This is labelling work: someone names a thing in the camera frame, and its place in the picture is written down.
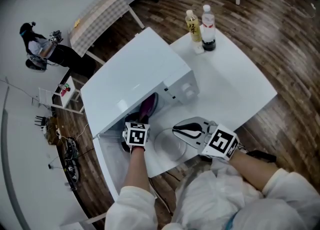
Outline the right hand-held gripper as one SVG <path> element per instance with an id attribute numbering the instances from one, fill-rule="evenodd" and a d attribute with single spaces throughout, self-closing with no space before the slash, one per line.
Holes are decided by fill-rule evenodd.
<path id="1" fill-rule="evenodd" d="M 208 127 L 207 119 L 196 116 L 176 124 L 172 133 L 195 149 L 202 146 L 199 148 L 201 156 L 229 161 L 240 144 L 237 134 L 224 125 L 218 124 L 214 132 L 208 134 L 210 139 L 207 140 L 204 132 L 208 130 Z"/>

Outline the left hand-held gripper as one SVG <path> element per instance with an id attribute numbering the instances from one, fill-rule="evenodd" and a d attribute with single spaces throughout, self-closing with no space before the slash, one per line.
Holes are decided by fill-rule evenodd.
<path id="1" fill-rule="evenodd" d="M 121 141 L 122 149 L 125 152 L 131 153 L 134 147 L 144 149 L 149 137 L 150 125 L 147 115 L 141 118 L 139 112 L 134 112 L 125 118 Z"/>

